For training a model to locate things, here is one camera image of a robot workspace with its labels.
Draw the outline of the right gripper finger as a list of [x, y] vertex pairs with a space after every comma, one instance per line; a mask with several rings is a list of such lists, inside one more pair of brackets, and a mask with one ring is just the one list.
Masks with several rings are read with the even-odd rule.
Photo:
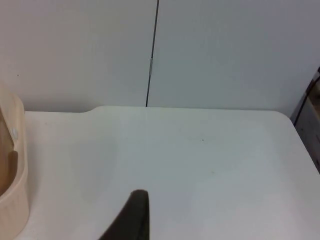
[[101, 235], [101, 240], [148, 240], [150, 238], [149, 194], [132, 191], [117, 217]]

